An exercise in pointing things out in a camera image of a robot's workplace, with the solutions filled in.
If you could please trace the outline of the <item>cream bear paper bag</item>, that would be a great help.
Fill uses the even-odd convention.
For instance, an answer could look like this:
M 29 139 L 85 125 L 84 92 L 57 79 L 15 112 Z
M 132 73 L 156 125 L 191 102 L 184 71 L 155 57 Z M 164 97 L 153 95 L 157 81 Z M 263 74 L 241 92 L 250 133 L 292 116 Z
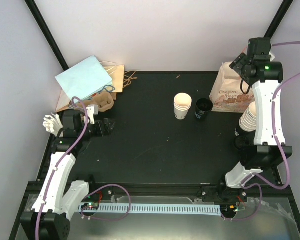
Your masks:
M 255 101 L 249 85 L 230 68 L 230 62 L 221 65 L 209 98 L 213 112 L 244 113 Z

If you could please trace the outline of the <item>white paper coffee cup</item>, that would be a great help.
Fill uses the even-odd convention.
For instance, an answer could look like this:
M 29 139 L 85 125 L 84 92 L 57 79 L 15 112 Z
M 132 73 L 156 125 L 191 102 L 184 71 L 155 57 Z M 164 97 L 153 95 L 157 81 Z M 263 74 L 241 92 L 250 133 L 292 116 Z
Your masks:
M 186 118 L 189 109 L 192 106 L 192 98 L 187 93 L 178 93 L 173 100 L 174 104 L 174 115 L 178 120 Z

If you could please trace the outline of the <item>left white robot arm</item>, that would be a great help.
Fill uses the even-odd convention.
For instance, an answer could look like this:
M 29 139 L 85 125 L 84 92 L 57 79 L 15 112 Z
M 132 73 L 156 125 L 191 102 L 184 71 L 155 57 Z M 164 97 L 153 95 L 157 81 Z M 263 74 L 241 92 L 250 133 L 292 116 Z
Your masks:
M 57 113 L 44 117 L 43 126 L 55 136 L 55 141 L 42 189 L 30 210 L 23 212 L 20 218 L 28 239 L 66 240 L 80 202 L 97 195 L 93 177 L 76 180 L 66 189 L 83 143 L 93 137 L 109 136 L 114 129 L 114 119 L 98 119 L 97 115 L 97 106 L 88 105 L 86 112 L 69 109 L 62 117 Z

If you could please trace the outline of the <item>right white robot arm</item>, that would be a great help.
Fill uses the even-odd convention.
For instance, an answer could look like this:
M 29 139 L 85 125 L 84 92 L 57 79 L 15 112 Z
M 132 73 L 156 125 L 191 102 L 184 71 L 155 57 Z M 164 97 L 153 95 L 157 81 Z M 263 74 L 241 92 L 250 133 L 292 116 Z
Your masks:
M 241 53 L 229 66 L 253 91 L 256 132 L 253 144 L 241 147 L 238 164 L 218 183 L 217 195 L 224 202 L 234 202 L 249 180 L 281 163 L 286 164 L 293 153 L 292 147 L 286 145 L 282 130 L 283 65 L 271 61 L 271 47 L 268 37 L 251 38 L 247 52 Z

